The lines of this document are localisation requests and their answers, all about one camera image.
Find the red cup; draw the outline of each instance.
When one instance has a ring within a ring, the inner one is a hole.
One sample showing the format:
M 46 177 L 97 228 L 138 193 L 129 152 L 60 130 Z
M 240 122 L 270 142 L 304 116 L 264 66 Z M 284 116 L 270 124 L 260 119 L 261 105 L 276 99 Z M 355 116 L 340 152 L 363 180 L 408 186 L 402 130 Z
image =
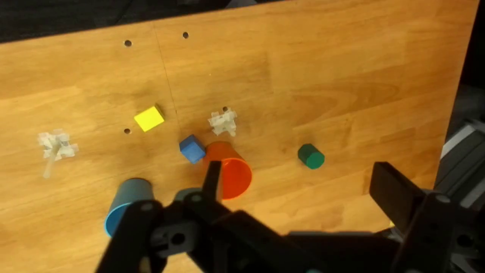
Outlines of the red cup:
M 216 140 L 207 146 L 205 163 L 222 160 L 222 174 L 219 183 L 220 198 L 234 198 L 241 195 L 252 183 L 252 168 L 243 155 L 234 149 L 231 142 Z

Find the blue cube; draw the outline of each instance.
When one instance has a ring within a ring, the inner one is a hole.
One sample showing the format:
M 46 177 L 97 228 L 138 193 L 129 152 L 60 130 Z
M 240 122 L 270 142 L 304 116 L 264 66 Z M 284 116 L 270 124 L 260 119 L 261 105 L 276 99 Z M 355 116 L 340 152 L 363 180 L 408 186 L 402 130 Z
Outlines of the blue cube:
M 190 134 L 188 137 L 185 137 L 179 143 L 179 146 L 181 146 L 181 151 L 184 152 L 184 155 L 191 163 L 198 163 L 207 154 L 205 146 L 198 140 L 198 137 L 194 134 Z

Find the yellow cube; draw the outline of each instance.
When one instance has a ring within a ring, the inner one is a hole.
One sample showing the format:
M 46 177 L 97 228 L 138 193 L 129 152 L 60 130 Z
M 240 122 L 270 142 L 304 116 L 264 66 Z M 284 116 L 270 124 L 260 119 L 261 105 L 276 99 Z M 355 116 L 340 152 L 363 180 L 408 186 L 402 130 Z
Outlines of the yellow cube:
M 138 115 L 135 115 L 135 121 L 143 128 L 143 131 L 149 131 L 154 127 L 163 124 L 166 119 L 164 119 L 163 113 L 157 108 L 157 105 L 152 105 L 152 107 L 140 111 Z

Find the wood grain surface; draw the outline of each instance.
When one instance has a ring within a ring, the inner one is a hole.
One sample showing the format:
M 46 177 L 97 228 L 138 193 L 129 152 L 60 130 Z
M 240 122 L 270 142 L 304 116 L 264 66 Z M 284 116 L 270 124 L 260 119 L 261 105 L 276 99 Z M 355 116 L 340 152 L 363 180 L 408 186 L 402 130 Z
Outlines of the wood grain surface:
M 291 0 L 2 43 L 0 271 L 93 271 L 125 178 L 151 178 L 166 204 L 202 184 L 178 145 L 190 133 L 234 142 L 254 183 L 225 202 L 278 231 L 388 227 L 370 169 L 390 160 L 432 187 L 476 4 Z M 134 115 L 155 102 L 167 121 L 143 133 Z M 223 105 L 235 137 L 210 130 Z M 55 128 L 79 152 L 44 178 L 37 137 Z M 320 169 L 299 162 L 304 142 L 325 151 Z

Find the blue cylinder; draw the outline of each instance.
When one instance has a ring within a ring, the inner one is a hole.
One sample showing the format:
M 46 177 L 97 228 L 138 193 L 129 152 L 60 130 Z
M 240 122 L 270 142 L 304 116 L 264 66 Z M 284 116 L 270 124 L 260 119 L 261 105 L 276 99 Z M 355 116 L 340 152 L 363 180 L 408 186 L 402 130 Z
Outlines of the blue cylinder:
M 125 180 L 120 184 L 105 218 L 105 230 L 110 236 L 114 236 L 128 206 L 140 199 L 154 199 L 152 183 L 141 177 Z

